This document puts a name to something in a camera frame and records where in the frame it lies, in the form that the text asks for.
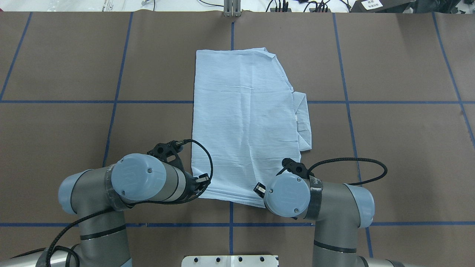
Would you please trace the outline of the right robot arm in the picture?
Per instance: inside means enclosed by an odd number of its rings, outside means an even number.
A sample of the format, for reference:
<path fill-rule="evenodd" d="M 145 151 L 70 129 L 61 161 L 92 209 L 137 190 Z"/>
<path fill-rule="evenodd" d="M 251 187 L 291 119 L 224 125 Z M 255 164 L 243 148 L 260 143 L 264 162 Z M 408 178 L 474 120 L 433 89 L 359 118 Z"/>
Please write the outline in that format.
<path fill-rule="evenodd" d="M 352 184 L 321 181 L 313 173 L 317 166 L 335 162 L 369 162 L 382 167 L 379 176 Z M 307 168 L 293 159 L 282 160 L 282 169 L 254 192 L 271 213 L 314 222 L 312 266 L 314 267 L 405 267 L 397 260 L 375 260 L 358 255 L 358 230 L 373 223 L 375 201 L 363 187 L 382 179 L 387 166 L 370 158 L 343 157 L 316 162 Z"/>

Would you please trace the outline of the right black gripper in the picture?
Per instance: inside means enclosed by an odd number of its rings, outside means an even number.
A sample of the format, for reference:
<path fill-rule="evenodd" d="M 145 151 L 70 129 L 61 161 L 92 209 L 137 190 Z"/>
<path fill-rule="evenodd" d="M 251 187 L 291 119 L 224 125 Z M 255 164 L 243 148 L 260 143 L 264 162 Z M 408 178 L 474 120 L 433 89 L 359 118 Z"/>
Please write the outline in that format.
<path fill-rule="evenodd" d="M 309 170 L 307 169 L 307 167 L 305 167 L 303 163 L 296 162 L 290 158 L 285 158 L 282 160 L 281 164 L 283 168 L 280 171 L 278 171 L 276 176 L 283 174 L 285 171 L 287 171 L 291 174 L 297 175 L 298 177 L 302 179 L 310 179 L 310 174 L 308 173 Z M 264 198 L 266 194 L 266 186 L 258 182 L 256 186 L 254 187 L 253 191 L 258 196 L 260 196 L 260 198 Z"/>

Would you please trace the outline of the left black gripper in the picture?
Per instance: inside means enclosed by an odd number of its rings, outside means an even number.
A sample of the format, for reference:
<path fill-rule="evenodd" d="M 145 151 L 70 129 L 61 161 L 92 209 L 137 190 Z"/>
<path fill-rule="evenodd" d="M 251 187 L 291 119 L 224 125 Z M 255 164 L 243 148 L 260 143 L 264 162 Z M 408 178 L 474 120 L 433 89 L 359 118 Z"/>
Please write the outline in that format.
<path fill-rule="evenodd" d="M 183 145 L 187 141 L 170 141 L 168 143 L 156 144 L 153 149 L 147 152 L 162 162 L 165 167 L 165 185 L 149 201 L 192 201 L 196 198 L 198 186 L 208 186 L 210 177 L 208 174 L 201 174 L 194 178 L 185 171 L 183 161 L 178 153 L 183 150 Z"/>

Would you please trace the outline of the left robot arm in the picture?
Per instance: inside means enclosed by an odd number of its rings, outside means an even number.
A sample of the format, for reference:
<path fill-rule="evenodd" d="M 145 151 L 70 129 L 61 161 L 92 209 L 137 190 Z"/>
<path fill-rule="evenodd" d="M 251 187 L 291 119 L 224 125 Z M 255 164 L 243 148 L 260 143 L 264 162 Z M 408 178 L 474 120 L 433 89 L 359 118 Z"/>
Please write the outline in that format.
<path fill-rule="evenodd" d="M 197 199 L 212 182 L 213 170 L 194 177 L 179 157 L 193 139 L 159 143 L 146 154 L 128 154 L 117 163 L 73 174 L 61 183 L 58 201 L 78 219 L 48 247 L 2 261 L 2 267 L 131 267 L 124 211 L 139 204 L 177 205 Z"/>

